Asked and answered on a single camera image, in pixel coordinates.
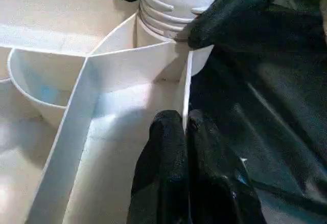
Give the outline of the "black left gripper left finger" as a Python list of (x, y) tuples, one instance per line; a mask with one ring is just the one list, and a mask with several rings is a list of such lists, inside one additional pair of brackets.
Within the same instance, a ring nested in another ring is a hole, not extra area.
[(182, 118), (159, 112), (136, 163), (127, 223), (188, 223), (188, 152)]

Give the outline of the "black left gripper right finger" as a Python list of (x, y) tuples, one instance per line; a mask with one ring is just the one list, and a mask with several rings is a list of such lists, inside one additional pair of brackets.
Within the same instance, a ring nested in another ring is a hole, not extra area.
[(213, 120), (191, 111), (186, 135), (192, 222), (266, 223), (244, 163)]

